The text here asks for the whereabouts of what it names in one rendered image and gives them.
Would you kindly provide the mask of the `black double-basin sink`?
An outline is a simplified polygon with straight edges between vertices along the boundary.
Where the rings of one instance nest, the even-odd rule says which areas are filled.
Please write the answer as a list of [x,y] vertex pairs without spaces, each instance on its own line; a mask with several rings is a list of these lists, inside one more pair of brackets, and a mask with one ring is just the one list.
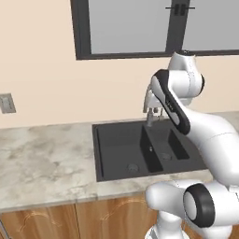
[[143,120],[94,124],[92,140],[99,182],[206,168],[198,149],[168,119],[150,127]]

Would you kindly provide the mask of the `grey wall socket plate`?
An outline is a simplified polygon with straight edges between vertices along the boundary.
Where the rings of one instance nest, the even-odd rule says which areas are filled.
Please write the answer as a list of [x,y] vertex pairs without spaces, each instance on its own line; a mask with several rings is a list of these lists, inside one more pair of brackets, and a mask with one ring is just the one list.
[[0,108],[3,114],[15,113],[16,108],[10,93],[0,94]]

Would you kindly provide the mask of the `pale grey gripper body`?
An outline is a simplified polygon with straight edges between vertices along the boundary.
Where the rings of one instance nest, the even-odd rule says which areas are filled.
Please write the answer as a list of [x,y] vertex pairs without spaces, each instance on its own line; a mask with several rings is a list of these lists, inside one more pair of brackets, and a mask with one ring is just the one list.
[[147,113],[150,108],[152,110],[154,110],[154,109],[158,110],[159,108],[162,108],[162,104],[158,100],[158,98],[154,95],[150,86],[148,86],[147,90],[146,90],[144,105],[143,105],[143,112]]

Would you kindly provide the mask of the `dark-framed window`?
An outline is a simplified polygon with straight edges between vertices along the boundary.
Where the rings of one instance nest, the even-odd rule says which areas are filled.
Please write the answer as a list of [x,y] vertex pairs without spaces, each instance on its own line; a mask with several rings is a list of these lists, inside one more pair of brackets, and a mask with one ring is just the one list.
[[70,0],[79,60],[239,55],[239,0]]

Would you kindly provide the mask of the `wooden cupboard door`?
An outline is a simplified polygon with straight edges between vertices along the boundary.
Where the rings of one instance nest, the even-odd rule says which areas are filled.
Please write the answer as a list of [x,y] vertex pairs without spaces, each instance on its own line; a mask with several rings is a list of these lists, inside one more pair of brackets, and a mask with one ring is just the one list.
[[4,213],[0,219],[10,239],[80,239],[70,204]]
[[142,193],[76,204],[76,211],[80,239],[144,239],[157,218]]

